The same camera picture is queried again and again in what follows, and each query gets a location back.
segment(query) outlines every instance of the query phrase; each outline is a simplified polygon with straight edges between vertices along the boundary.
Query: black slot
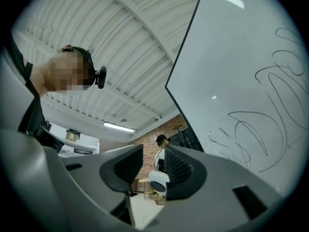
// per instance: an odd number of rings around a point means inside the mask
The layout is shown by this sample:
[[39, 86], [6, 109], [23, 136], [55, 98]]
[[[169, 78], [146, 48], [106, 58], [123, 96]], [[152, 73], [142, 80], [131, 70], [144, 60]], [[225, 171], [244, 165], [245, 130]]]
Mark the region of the black slot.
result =
[[77, 168], [81, 168], [82, 165], [80, 163], [73, 163], [73, 164], [70, 164], [70, 165], [66, 165], [66, 169], [68, 171], [71, 171], [73, 169], [77, 169]]
[[245, 209], [251, 220], [267, 210], [265, 205], [257, 198], [248, 186], [234, 188], [233, 192], [236, 194], [242, 207]]

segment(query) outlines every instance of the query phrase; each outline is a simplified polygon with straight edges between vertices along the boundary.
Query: ceiling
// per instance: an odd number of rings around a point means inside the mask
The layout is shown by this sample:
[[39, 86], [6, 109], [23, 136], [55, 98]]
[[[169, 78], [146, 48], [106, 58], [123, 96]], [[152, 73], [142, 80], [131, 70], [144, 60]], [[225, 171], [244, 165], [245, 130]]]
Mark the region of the ceiling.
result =
[[[13, 36], [32, 63], [47, 61], [68, 44], [88, 49], [106, 66], [103, 90], [48, 93], [46, 119], [98, 138], [129, 142], [179, 111], [164, 86], [197, 0], [33, 0]], [[107, 121], [136, 129], [110, 130]]]

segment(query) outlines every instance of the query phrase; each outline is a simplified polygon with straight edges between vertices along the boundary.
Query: box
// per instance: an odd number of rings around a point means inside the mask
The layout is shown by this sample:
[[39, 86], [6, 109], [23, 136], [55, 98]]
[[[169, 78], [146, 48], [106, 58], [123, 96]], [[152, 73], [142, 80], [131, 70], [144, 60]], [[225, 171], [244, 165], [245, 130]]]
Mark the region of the box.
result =
[[154, 195], [154, 201], [155, 204], [157, 205], [165, 205], [165, 199], [161, 195], [158, 194]]
[[70, 131], [67, 131], [66, 139], [67, 139], [67, 140], [71, 140], [71, 141], [73, 141], [73, 142], [76, 142], [77, 139], [78, 139], [78, 135], [76, 135], [76, 134], [74, 134], [74, 133], [72, 133], [72, 132], [70, 132]]

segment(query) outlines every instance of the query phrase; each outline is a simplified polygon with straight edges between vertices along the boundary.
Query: gray machine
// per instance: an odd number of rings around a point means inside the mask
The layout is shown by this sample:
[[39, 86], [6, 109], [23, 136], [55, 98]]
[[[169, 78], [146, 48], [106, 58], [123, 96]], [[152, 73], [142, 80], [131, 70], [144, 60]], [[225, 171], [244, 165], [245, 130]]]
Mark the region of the gray machine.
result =
[[[22, 133], [1, 129], [1, 164], [28, 211], [49, 231], [136, 231], [130, 184], [141, 145], [61, 159]], [[253, 231], [279, 208], [279, 194], [230, 160], [167, 146], [165, 208], [145, 231]]]

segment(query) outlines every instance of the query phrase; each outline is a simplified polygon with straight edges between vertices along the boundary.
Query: dark clothing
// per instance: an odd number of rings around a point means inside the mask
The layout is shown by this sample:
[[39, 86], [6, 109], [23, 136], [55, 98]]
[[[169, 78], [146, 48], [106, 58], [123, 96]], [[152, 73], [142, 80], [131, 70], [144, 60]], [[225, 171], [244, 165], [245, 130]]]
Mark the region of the dark clothing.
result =
[[40, 125], [47, 128], [47, 123], [43, 116], [40, 96], [30, 80], [33, 65], [28, 62], [26, 67], [24, 66], [23, 55], [19, 51], [12, 36], [10, 37], [9, 43], [6, 45], [6, 49], [8, 50], [14, 65], [26, 80], [26, 87], [34, 95], [34, 99], [27, 109], [18, 130], [20, 132], [27, 132], [28, 134], [38, 136], [41, 131]]

